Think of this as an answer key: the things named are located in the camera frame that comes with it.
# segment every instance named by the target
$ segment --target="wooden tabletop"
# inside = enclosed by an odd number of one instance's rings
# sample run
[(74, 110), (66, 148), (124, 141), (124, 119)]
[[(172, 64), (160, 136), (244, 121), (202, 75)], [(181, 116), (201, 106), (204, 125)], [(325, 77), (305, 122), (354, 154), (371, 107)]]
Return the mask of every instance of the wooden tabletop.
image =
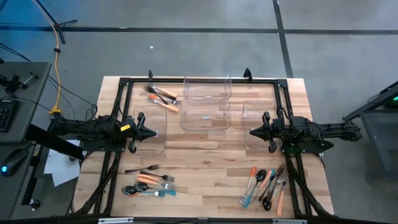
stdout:
[[(98, 114), (106, 115), (112, 111), (120, 77), (104, 77), (98, 98)], [(287, 79), (290, 99), (295, 116), (312, 119), (304, 80)], [(150, 105), (143, 84), (133, 86), (129, 114), (137, 106)], [(183, 83), (161, 83), (165, 88), (183, 99)], [(187, 131), (180, 126), (180, 114), (167, 111), (167, 141), (165, 151), (158, 156), (136, 156), (128, 151), (122, 153), (118, 180), (114, 195), (112, 216), (125, 217), (219, 217), (219, 218), (273, 218), (277, 217), (277, 192), (272, 210), (266, 212), (255, 201), (248, 209), (243, 209), (239, 200), (248, 184), (251, 167), (276, 169), (285, 161), (278, 150), (270, 154), (267, 149), (253, 149), (245, 141), (243, 125), (243, 104), (245, 101), (272, 101), (275, 103), (274, 87), (266, 84), (233, 84), (231, 105), (231, 127), (224, 131)], [(123, 93), (121, 108), (126, 91)], [(74, 207), (79, 209), (93, 193), (100, 179), (103, 152), (92, 153), (81, 167)], [(129, 198), (121, 188), (135, 183), (136, 175), (126, 175), (126, 169), (144, 168), (160, 164), (155, 174), (175, 177), (177, 196), (164, 198), (144, 196)], [(326, 211), (333, 213), (328, 184), (322, 163), (314, 155), (303, 154), (303, 164), (308, 188)], [(304, 211), (301, 190), (297, 191), (300, 208)], [(104, 191), (103, 206), (108, 194)], [(285, 188), (285, 199), (281, 217), (294, 217), (289, 185)]]

